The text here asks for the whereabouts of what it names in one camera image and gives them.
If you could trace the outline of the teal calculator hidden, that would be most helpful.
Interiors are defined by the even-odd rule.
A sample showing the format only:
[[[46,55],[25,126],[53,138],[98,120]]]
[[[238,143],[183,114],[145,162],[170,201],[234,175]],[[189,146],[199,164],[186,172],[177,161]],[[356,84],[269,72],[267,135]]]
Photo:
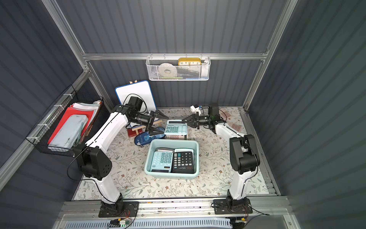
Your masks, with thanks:
[[[151,172],[170,173],[173,164],[173,153],[154,152],[151,163]]]

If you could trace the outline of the mint green storage box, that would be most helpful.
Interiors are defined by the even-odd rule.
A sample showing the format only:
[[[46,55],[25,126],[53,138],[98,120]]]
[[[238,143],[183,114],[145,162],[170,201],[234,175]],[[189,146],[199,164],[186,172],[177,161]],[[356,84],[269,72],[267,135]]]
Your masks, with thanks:
[[[144,171],[160,178],[194,179],[199,174],[199,144],[193,140],[155,139]]]

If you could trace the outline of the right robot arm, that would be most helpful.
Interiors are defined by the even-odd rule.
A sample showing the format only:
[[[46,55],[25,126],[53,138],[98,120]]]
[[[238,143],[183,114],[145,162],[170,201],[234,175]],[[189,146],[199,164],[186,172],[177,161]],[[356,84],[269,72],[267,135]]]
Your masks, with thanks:
[[[200,116],[196,113],[182,119],[182,122],[197,129],[208,126],[228,143],[230,164],[235,173],[226,199],[213,200],[211,206],[215,214],[251,214],[253,209],[246,191],[249,180],[258,173],[260,165],[254,136],[237,132],[220,115]]]

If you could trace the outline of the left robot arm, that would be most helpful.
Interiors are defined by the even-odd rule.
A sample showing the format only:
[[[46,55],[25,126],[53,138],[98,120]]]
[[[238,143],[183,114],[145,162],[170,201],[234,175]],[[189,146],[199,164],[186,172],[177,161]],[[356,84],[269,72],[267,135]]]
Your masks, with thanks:
[[[122,194],[115,186],[110,175],[112,162],[106,155],[107,150],[117,134],[130,122],[145,126],[149,135],[163,132],[153,127],[156,118],[169,119],[161,111],[141,114],[135,105],[117,105],[108,120],[86,143],[79,144],[73,150],[77,154],[77,165],[86,181],[94,182],[102,196],[99,212],[100,218],[119,217],[128,213]]]

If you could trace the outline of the pink calculator back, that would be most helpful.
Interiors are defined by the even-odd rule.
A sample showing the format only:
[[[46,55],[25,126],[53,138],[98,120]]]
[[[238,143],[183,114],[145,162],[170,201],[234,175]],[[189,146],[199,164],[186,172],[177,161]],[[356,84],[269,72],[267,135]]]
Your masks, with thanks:
[[[231,112],[226,109],[221,109],[220,112],[221,112],[223,118],[229,119],[232,116]]]

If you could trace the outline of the small pink calculator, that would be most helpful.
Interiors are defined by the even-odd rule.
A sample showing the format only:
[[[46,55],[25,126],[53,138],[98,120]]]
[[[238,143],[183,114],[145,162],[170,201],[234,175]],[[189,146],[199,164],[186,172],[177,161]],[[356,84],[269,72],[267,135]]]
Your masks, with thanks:
[[[187,135],[166,135],[165,138],[170,140],[187,140]]]

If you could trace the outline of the pink calculator far right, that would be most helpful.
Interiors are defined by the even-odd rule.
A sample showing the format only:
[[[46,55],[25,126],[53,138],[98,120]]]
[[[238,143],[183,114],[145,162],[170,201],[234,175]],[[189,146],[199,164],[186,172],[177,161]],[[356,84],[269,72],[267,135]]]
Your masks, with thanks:
[[[235,131],[237,132],[242,132],[242,127],[240,125],[237,125],[237,124],[230,124],[230,127],[232,129],[234,129]]]

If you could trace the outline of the blue dinosaur pencil case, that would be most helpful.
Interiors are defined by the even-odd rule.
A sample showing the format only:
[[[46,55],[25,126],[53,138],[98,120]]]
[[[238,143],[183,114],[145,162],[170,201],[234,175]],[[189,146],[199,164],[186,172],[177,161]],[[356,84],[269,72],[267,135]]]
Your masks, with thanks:
[[[147,144],[150,144],[155,139],[162,139],[162,138],[165,138],[164,134],[149,135],[147,132],[143,132],[135,137],[134,144],[136,146],[145,146]]]

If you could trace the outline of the blue framed whiteboard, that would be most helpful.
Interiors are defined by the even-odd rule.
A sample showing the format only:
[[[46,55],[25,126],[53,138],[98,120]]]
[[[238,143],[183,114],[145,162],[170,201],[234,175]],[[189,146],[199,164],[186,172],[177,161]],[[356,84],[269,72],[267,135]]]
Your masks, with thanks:
[[[118,101],[121,105],[127,104],[130,97],[135,96],[143,100],[141,111],[156,111],[156,104],[150,84],[147,80],[123,85],[115,88]]]

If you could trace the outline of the white tape roll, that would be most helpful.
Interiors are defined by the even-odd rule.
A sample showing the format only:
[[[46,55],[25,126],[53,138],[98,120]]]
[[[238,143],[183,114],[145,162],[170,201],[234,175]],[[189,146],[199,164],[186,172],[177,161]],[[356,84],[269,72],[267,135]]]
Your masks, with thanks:
[[[158,73],[160,77],[174,78],[177,76],[177,68],[170,63],[163,63],[158,66]]]

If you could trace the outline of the yellow clock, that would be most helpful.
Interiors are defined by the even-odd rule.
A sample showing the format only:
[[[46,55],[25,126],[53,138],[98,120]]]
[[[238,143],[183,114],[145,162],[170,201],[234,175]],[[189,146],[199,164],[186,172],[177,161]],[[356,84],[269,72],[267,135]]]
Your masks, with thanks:
[[[201,59],[197,57],[183,57],[178,59],[178,66],[200,66]]]

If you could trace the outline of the red folder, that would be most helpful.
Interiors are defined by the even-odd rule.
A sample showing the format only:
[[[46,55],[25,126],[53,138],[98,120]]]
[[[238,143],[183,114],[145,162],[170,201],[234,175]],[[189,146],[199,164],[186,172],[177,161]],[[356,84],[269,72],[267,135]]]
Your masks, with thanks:
[[[72,104],[66,109],[47,143],[61,148],[71,146],[86,132],[97,111],[97,106]]]

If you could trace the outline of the grey document case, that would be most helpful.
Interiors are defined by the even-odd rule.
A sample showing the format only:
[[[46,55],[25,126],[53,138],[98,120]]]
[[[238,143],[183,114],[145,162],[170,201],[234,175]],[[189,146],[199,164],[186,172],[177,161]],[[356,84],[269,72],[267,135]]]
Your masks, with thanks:
[[[68,117],[55,137],[48,145],[51,151],[66,152],[80,140],[82,130],[87,124],[88,117],[84,114],[74,114]]]

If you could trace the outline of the white mesh wall basket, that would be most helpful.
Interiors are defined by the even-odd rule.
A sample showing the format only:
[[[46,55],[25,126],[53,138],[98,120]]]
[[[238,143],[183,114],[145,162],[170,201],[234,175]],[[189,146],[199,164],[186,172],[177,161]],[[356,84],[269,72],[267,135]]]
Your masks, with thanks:
[[[178,59],[182,57],[148,56],[146,68],[151,81],[207,81],[209,80],[211,59],[210,57],[198,57],[201,59],[200,66],[178,66]],[[174,78],[160,77],[158,66],[170,63],[177,68],[177,76]]]

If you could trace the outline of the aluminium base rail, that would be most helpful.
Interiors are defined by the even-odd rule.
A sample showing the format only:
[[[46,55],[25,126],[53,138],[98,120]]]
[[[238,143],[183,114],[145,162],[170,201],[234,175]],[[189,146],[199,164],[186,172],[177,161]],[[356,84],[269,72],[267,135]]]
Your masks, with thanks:
[[[163,198],[138,199],[138,219],[161,218],[202,218],[215,217],[213,200],[219,197],[205,198]],[[249,200],[256,211],[270,215],[292,215],[293,209],[285,196],[250,196]],[[101,202],[99,200],[67,201],[57,220],[97,220]]]

